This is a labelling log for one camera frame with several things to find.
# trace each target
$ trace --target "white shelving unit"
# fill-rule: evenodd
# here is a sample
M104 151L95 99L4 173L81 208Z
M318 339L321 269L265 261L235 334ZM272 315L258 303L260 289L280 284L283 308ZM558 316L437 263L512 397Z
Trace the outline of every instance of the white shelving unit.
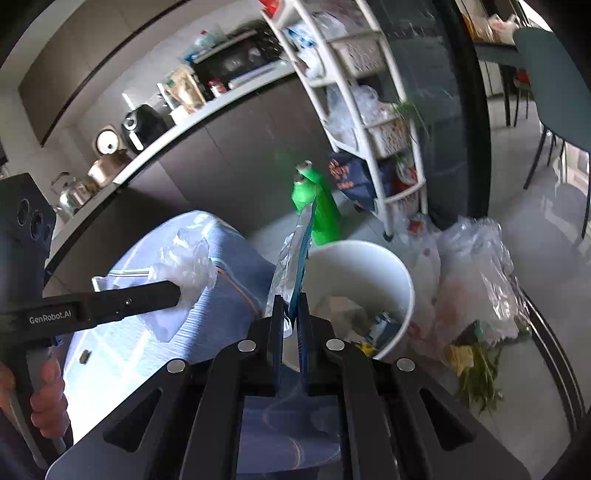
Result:
M280 9L275 13L273 18L270 18L265 11L262 11L262 15L273 30L273 33L281 42L281 45L287 53L287 56L294 65L295 72L300 78L300 81L302 82L302 85L304 86L308 97L314 106L314 109L316 110L316 114L318 114L318 117L324 126L324 131L326 132L333 150L335 152L340 150L350 152L353 155L363 158L368 163L369 172L376 191L376 199L374 202L375 208L372 213L382 221L384 224L384 237L390 240L393 234L393 203L402 200L411 194L419 192L418 195L420 198L421 211L423 213L427 213L426 181L423 171L421 151L418 144L417 129L414 122L410 121L408 122L408 136L410 138L414 166L417 172L417 182L401 193L390 197L385 196L384 185L379 179L378 168L378 160L382 157L380 157L379 151L377 151L378 148L375 142L372 140L371 133L372 129L379 128L380 125L391 122L398 116L393 116L392 118L375 122L370 125L365 125L363 123L358 106L353 98L350 85L354 84L356 79L360 77L370 76L377 72L371 71L371 69L369 69L368 71L361 72L357 75L352 75L350 70L343 66L341 59L339 58L339 46L352 39L359 40L368 38L374 40L379 47L382 59L385 60L386 68L389 70L389 73L392 77L392 81L394 82L394 86L398 93L399 101L405 101L407 96L404 90L404 85L402 84L398 67L396 65L396 61L394 60L394 56L392 55L392 51L390 50L386 36L380 28L374 13L371 11L365 0L355 0L355 2L361 10L361 13L363 13L367 24L369 25L369 29L355 32L354 34L347 35L345 37L332 38L329 40L324 38L302 0L283 0ZM299 20L302 20L306 23L315 37L316 49L322 60L324 71L326 72L320 80L309 80L305 73L301 71L298 66L300 61L297 57L297 53L294 51L291 41L282 31L285 27L293 25ZM327 113L324 111L323 104L319 98L320 94L324 95L324 90L319 89L327 85L336 85L343 96L354 125L353 133L355 134L356 138L356 145L354 146L347 145L334 138L334 136L331 135L331 133L326 129Z

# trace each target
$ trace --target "dark cabinet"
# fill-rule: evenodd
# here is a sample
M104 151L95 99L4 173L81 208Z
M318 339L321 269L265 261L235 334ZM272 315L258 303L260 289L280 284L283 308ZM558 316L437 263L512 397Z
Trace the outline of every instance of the dark cabinet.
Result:
M22 104L39 141L90 70L72 25L64 23L41 51L19 87Z
M132 32L113 0L87 0L66 24L76 40L76 48L82 52L91 69L98 66Z
M39 142L85 79L152 18L178 0L86 0L57 30L19 93Z
M137 30L142 25L160 15L164 10L178 3L178 0L125 0L124 2L108 0L116 5L125 23L131 30Z

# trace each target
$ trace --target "kettle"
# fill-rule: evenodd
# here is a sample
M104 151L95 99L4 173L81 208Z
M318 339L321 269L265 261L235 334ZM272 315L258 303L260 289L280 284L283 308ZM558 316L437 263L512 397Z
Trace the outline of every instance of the kettle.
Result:
M56 184L58 187L61 186L60 193L54 189ZM51 182L51 189L55 194L59 195L59 206L64 213L73 216L93 197L99 187L89 176L84 176L78 180L70 172L63 171Z

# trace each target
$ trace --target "blue fabric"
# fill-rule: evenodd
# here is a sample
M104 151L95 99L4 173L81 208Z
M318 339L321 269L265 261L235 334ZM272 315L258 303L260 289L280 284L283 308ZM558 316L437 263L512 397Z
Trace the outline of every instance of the blue fabric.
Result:
M137 317L74 335L66 367L66 395L74 440L81 438L147 378L172 358L200 362L243 339L261 317L274 265L264 260L231 226L205 212L189 212L154 229L132 247L108 275L111 288L145 281L180 228L202 229L217 266L215 287L204 291L187 321L169 343L159 343ZM79 363L84 349L92 354ZM336 409L334 398L309 398L299 375L281 369L275 398L248 397L242 421L238 473L308 468L339 456L339 439L314 427L319 408Z

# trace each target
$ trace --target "finger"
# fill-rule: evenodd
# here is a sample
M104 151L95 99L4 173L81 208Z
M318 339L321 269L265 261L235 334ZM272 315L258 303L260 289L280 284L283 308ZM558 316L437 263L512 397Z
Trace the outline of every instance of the finger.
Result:
M14 389L14 375L12 372L0 364L0 390L13 390Z
M51 410L60 401L64 394L65 383L62 377L48 385L45 385L41 390L37 390L31 396L31 407L34 411Z
M45 429L51 427L57 420L63 415L68 408L68 401L66 396L62 396L58 405L51 410L46 411L34 411L31 414L31 422L39 429Z
M0 364L0 408L8 411L8 397L6 390L14 390L14 375L4 365Z
M56 358L50 358L41 366L41 378L45 383L52 383L60 375L60 363Z
M41 429L41 435L48 439L62 438L70 426L70 417L67 412L62 415L51 426Z

